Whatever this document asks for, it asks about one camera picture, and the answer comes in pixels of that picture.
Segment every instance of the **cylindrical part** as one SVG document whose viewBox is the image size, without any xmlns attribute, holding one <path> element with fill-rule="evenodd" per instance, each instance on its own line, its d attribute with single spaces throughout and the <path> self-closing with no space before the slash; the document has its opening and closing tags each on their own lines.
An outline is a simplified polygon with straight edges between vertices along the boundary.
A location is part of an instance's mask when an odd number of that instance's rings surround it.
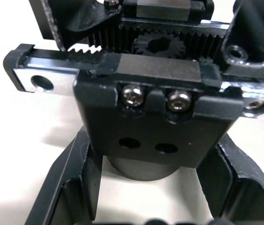
<svg viewBox="0 0 264 225">
<path fill-rule="evenodd" d="M 179 166 L 162 165 L 134 159 L 107 157 L 109 162 L 125 177 L 132 180 L 153 181 L 171 175 Z"/>
</svg>

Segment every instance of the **bolt hole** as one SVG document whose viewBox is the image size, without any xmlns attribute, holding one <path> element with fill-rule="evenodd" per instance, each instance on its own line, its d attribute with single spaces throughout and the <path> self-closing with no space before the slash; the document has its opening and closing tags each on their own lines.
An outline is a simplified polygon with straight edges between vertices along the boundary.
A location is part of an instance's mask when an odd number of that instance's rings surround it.
<svg viewBox="0 0 264 225">
<path fill-rule="evenodd" d="M 138 140 L 129 137 L 120 139 L 119 144 L 127 149 L 136 149 L 140 147 L 140 142 Z"/>
<path fill-rule="evenodd" d="M 246 117 L 256 117 L 264 114 L 264 101 L 254 101 L 245 106 L 244 115 Z"/>
<path fill-rule="evenodd" d="M 241 47 L 236 45 L 231 45 L 227 48 L 227 53 L 230 58 L 237 61 L 245 61 L 248 59 L 248 54 Z"/>
<path fill-rule="evenodd" d="M 54 86 L 50 80 L 43 76 L 35 75 L 31 78 L 31 82 L 38 91 L 52 91 Z"/>
<path fill-rule="evenodd" d="M 168 143 L 157 144 L 155 149 L 161 154 L 170 154 L 178 151 L 178 148 L 175 145 Z"/>
<path fill-rule="evenodd" d="M 161 37 L 150 41 L 147 44 L 147 50 L 152 53 L 163 52 L 169 49 L 170 39 Z"/>
</svg>

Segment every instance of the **countersunk hole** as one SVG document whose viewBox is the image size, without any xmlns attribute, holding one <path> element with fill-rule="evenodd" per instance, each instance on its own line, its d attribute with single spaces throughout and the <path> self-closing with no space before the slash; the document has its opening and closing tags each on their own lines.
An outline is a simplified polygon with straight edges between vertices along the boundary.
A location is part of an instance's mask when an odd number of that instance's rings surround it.
<svg viewBox="0 0 264 225">
<path fill-rule="evenodd" d="M 256 117 L 264 114 L 264 101 L 254 101 L 245 106 L 244 115 L 246 117 Z"/>
<path fill-rule="evenodd" d="M 169 154 L 178 151 L 178 148 L 175 145 L 168 143 L 157 144 L 155 149 L 159 151 L 161 154 Z"/>
<path fill-rule="evenodd" d="M 140 147 L 140 142 L 138 140 L 129 137 L 120 139 L 118 143 L 127 149 L 136 149 Z"/>
<path fill-rule="evenodd" d="M 41 92 L 52 91 L 54 88 L 52 82 L 43 76 L 35 75 L 31 77 L 31 82 Z"/>
<path fill-rule="evenodd" d="M 147 50 L 152 53 L 163 52 L 169 49 L 170 39 L 161 37 L 154 39 L 147 44 Z"/>
<path fill-rule="evenodd" d="M 246 61 L 248 59 L 246 51 L 237 45 L 230 45 L 227 48 L 227 54 L 230 58 L 237 61 Z"/>
</svg>

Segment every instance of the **screw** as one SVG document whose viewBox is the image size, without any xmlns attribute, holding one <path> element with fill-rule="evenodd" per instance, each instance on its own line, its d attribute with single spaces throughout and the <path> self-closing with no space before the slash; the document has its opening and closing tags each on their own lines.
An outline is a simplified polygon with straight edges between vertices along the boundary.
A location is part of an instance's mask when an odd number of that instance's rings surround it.
<svg viewBox="0 0 264 225">
<path fill-rule="evenodd" d="M 167 107 L 175 113 L 182 113 L 189 109 L 191 105 L 190 93 L 183 90 L 176 90 L 168 95 Z"/>
<path fill-rule="evenodd" d="M 104 0 L 104 6 L 106 9 L 116 9 L 118 8 L 118 0 Z"/>
<path fill-rule="evenodd" d="M 144 101 L 145 93 L 138 85 L 129 84 L 122 89 L 122 102 L 130 107 L 140 106 Z"/>
<path fill-rule="evenodd" d="M 264 101 L 255 101 L 255 102 L 251 102 L 249 103 L 245 108 L 249 109 L 249 110 L 256 110 L 261 108 L 264 105 Z"/>
</svg>

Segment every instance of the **white surface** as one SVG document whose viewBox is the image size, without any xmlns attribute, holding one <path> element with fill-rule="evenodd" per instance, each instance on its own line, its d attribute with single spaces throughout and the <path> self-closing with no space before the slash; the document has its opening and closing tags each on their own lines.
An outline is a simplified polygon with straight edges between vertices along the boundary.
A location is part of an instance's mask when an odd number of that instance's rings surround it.
<svg viewBox="0 0 264 225">
<path fill-rule="evenodd" d="M 213 19 L 229 22 L 233 2 L 215 0 Z M 50 166 L 82 126 L 72 97 L 16 91 L 2 62 L 20 43 L 57 49 L 42 40 L 27 0 L 0 0 L 0 225 L 24 224 Z M 264 121 L 240 119 L 229 133 L 264 171 Z M 161 218 L 173 224 L 210 218 L 192 169 L 144 183 L 104 167 L 97 221 L 142 224 Z"/>
</svg>

